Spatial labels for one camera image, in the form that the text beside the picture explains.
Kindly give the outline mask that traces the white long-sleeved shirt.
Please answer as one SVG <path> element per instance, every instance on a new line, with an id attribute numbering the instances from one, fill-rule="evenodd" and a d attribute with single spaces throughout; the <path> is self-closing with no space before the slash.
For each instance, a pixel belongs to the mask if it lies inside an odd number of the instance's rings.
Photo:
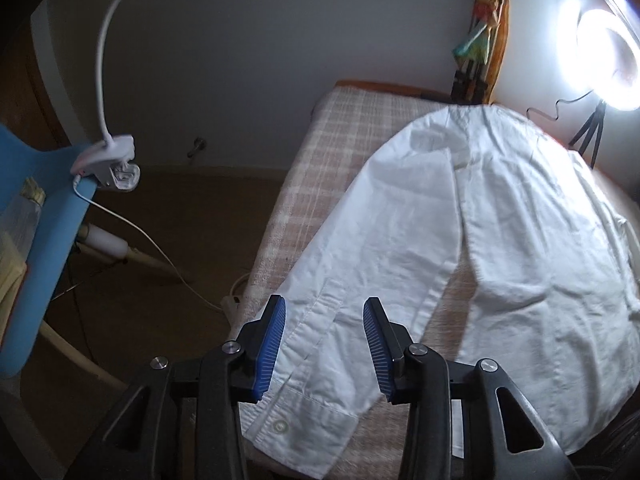
<path id="1" fill-rule="evenodd" d="M 458 358 L 496 360 L 565 452 L 600 434 L 639 383 L 639 232 L 532 122 L 450 106 L 366 161 L 278 287 L 282 344 L 244 438 L 325 477 L 380 395 L 364 302 L 421 338 L 462 255 L 476 287 Z"/>

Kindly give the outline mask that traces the white power strip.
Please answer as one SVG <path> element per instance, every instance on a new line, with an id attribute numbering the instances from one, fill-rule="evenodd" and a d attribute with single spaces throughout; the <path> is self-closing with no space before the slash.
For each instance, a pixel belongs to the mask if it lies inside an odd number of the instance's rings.
<path id="1" fill-rule="evenodd" d="M 221 299 L 220 305 L 222 307 L 222 310 L 224 311 L 224 316 L 226 317 L 230 326 L 234 324 L 236 318 L 238 317 L 244 289 L 249 278 L 250 274 L 248 273 L 241 275 L 233 282 L 228 291 L 228 294 Z"/>

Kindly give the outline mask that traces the plaid beige bed blanket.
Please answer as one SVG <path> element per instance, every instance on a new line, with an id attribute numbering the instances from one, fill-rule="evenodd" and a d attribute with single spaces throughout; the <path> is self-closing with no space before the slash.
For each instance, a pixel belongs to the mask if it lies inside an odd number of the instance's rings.
<path id="1" fill-rule="evenodd" d="M 245 289 L 238 319 L 258 314 L 299 256 L 329 217 L 366 161 L 410 122 L 457 106 L 390 96 L 354 88 L 332 90 L 314 111 L 310 129 L 285 179 L 269 220 L 262 246 Z M 638 211 L 628 208 L 625 196 L 604 177 L 591 171 L 600 188 L 639 232 Z M 448 359 L 462 362 L 457 352 L 476 287 L 471 261 L 462 255 L 424 335 L 414 338 Z M 358 422 L 341 457 L 320 479 L 390 479 L 399 466 L 405 417 L 378 400 Z M 293 476 L 308 477 L 260 452 L 247 441 L 256 462 Z"/>

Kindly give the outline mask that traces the blue plastic chair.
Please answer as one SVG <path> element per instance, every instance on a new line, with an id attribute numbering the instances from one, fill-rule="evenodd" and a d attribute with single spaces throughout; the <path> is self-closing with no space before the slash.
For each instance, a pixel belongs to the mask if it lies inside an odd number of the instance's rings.
<path id="1" fill-rule="evenodd" d="M 70 248 L 84 220 L 96 182 L 84 179 L 73 190 L 70 168 L 84 148 L 68 146 L 38 151 L 8 128 L 1 128 L 1 206 L 17 196 L 23 181 L 32 177 L 46 193 L 27 273 L 15 301 L 1 343 L 1 377 L 11 378 L 26 364 L 40 324 L 65 266 Z"/>

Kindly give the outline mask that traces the red and yellow books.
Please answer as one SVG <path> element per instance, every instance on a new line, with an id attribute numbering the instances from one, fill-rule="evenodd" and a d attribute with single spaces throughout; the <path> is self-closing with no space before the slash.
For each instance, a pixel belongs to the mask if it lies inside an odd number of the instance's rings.
<path id="1" fill-rule="evenodd" d="M 11 309 L 27 272 L 27 257 L 38 228 L 46 192 L 33 177 L 1 213 L 1 309 Z"/>

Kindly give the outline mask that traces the black mini tripod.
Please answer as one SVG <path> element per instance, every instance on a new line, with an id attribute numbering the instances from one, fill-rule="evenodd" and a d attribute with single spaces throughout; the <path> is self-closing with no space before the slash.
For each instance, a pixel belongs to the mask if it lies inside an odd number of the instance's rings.
<path id="1" fill-rule="evenodd" d="M 603 136 L 604 118 L 606 113 L 605 100 L 601 100 L 593 113 L 588 117 L 585 123 L 580 127 L 576 134 L 572 137 L 572 140 L 568 142 L 570 148 L 574 148 L 578 142 L 582 142 L 578 146 L 578 154 L 584 156 L 591 143 L 593 143 L 593 149 L 589 166 L 591 169 L 596 166 L 597 157 L 600 150 L 600 144 Z"/>

